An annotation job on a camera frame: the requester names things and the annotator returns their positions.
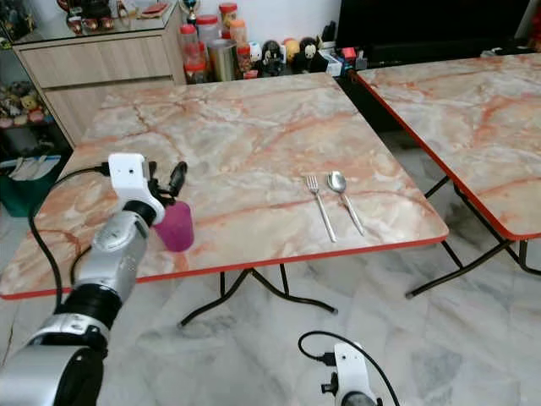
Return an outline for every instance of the plastic jar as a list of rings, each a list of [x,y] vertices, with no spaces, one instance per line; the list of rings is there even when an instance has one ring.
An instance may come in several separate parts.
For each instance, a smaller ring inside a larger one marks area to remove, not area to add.
[[[237,47],[248,45],[248,36],[246,33],[246,23],[243,19],[234,19],[230,23],[231,39],[237,42]]]
[[[184,64],[197,65],[205,61],[205,55],[201,54],[197,32],[193,25],[185,24],[180,27],[180,48]]]
[[[237,59],[238,59],[238,68],[240,71],[245,74],[252,68],[252,60],[250,57],[250,45],[244,47],[237,46]]]
[[[212,40],[220,38],[218,30],[218,16],[214,14],[202,14],[197,17],[197,27],[199,29],[199,40],[206,44]]]
[[[206,63],[184,64],[184,74],[186,75],[186,83],[188,85],[196,85],[198,83],[206,83],[208,74]]]
[[[231,38],[229,29],[231,27],[231,21],[237,19],[237,4],[236,3],[222,3],[218,6],[221,13],[221,37]]]

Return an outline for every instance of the fork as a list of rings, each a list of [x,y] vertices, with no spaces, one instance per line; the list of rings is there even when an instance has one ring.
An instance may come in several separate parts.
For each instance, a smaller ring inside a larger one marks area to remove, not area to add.
[[[306,177],[306,185],[308,186],[308,190],[312,192],[315,195],[315,198],[318,201],[318,205],[320,207],[321,216],[323,217],[323,221],[325,222],[325,227],[327,227],[327,233],[329,233],[329,237],[331,238],[331,241],[333,243],[336,242],[336,235],[334,230],[331,226],[331,221],[329,220],[329,217],[327,216],[327,212],[325,211],[325,208],[323,207],[323,201],[320,197],[320,188],[318,187],[318,179],[314,175],[309,175]]]

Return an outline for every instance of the purple plastic cup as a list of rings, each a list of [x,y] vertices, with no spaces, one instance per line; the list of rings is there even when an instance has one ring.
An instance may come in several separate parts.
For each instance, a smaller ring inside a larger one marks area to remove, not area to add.
[[[178,201],[166,209],[166,216],[160,224],[154,226],[158,235],[173,252],[187,250],[194,243],[194,225],[189,206]]]

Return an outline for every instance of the metal spoon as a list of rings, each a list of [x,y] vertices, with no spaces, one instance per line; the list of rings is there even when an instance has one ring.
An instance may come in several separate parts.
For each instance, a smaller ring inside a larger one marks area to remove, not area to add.
[[[357,213],[355,212],[355,209],[353,208],[352,202],[349,200],[349,198],[345,194],[346,178],[344,178],[344,175],[342,175],[338,171],[332,171],[331,173],[329,173],[329,175],[327,175],[327,184],[332,190],[340,194],[340,197],[342,198],[344,205],[346,205],[347,210],[349,211],[349,215],[352,217],[353,224],[355,224],[355,227],[357,227],[357,230],[361,233],[361,235],[364,235],[363,225],[358,219]]]

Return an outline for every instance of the jar lid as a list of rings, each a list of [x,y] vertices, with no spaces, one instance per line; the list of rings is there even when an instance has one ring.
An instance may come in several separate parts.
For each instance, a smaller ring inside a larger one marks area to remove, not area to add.
[[[237,48],[237,53],[239,55],[249,55],[250,54],[250,45],[245,46],[245,47]]]
[[[197,25],[218,24],[218,16],[214,14],[201,14],[197,16],[195,21]]]
[[[186,72],[199,72],[201,70],[206,70],[205,62],[200,63],[185,63],[184,70]]]
[[[219,6],[220,11],[223,13],[231,13],[232,11],[237,10],[237,4],[236,3],[222,3]]]
[[[243,28],[246,26],[246,23],[244,22],[243,19],[232,19],[230,22],[229,22],[229,26],[231,28]]]
[[[195,27],[191,24],[184,24],[180,27],[181,34],[193,34],[195,32]]]

